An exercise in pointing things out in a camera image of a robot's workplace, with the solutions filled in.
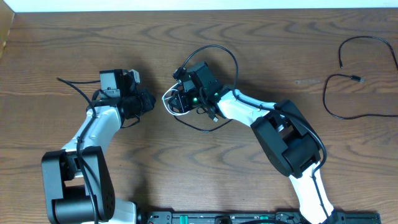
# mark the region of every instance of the wire end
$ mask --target wire end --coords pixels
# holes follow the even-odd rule
[[[356,75],[352,75],[352,76],[350,76],[350,78],[352,79],[352,80],[355,80],[355,81],[357,81],[357,82],[365,82],[365,78],[362,78],[362,77],[359,77],[359,76],[356,76]]]

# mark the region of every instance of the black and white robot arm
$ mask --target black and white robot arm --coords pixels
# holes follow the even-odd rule
[[[134,70],[102,71],[100,77],[101,90],[94,96],[99,94],[100,99],[91,102],[93,107],[87,109],[81,128],[62,150],[47,152],[42,158],[50,223],[93,223],[96,219],[101,223],[137,222],[136,205],[115,198],[104,155],[123,122],[130,118],[139,121],[141,115],[153,110],[155,98],[146,89],[137,88],[139,74]],[[84,167],[78,162],[77,147]],[[67,187],[65,182],[83,177],[82,169],[89,183]]]
[[[180,115],[194,108],[203,108],[215,121],[220,116],[251,127],[272,165],[291,180],[302,216],[310,223],[317,224],[327,219],[326,213],[328,217],[331,215],[333,206],[326,197],[320,171],[314,173],[316,179],[312,175],[320,163],[320,148],[316,140],[296,119],[270,111],[293,114],[307,123],[291,101],[263,102],[228,88],[220,84],[205,62],[199,62],[188,69],[179,68],[173,77],[178,83],[172,88],[171,96],[163,99],[167,100],[165,106],[169,112]],[[289,130],[290,126],[293,127],[291,132],[282,137],[280,132]]]

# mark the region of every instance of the wooden surface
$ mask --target wooden surface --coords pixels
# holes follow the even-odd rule
[[[206,211],[298,209],[288,178],[267,160],[252,131],[232,122],[211,134],[176,122],[160,97],[171,73],[195,49],[221,44],[239,61],[238,88],[264,101],[291,99],[323,139],[322,169],[330,202],[346,211],[379,212],[397,223],[398,125],[394,118],[340,121],[322,106],[325,78],[335,78],[327,102],[342,115],[398,113],[398,72],[388,48],[398,50],[397,9],[219,12],[89,12],[18,14],[0,63],[0,222],[47,223],[40,160],[59,150],[85,118],[86,102],[56,81],[96,80],[100,70],[134,68],[157,97],[142,122],[113,137],[106,162],[116,195],[144,208]],[[211,49],[206,60],[223,83],[233,61]],[[98,84],[81,86],[91,94]],[[196,113],[183,118],[215,126]]]

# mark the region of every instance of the white background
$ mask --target white background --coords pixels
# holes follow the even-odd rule
[[[398,0],[4,0],[14,12],[398,7]]]

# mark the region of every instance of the wooden table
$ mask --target wooden table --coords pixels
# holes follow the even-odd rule
[[[337,57],[339,44],[356,35],[376,35],[398,49],[397,28],[397,9],[18,14],[0,64],[0,222],[48,222],[40,160],[73,137],[87,106],[55,77],[96,80],[100,70],[113,68],[138,70],[142,86],[157,97],[155,110],[117,132],[109,146],[117,197],[176,211],[298,209],[289,179],[269,163],[248,127],[232,122],[201,133],[176,122],[161,103],[175,83],[172,72],[191,52],[221,44],[238,58],[241,91],[264,101],[291,99],[323,139],[331,203],[396,223],[397,119],[335,119],[322,106],[322,88],[329,74],[359,75],[364,84],[331,80],[332,111],[398,113],[398,72],[382,42],[347,43],[342,70]],[[233,82],[228,54],[210,49],[192,63],[199,60],[223,83]],[[92,94],[98,87],[81,89]],[[196,113],[183,119],[216,126]]]

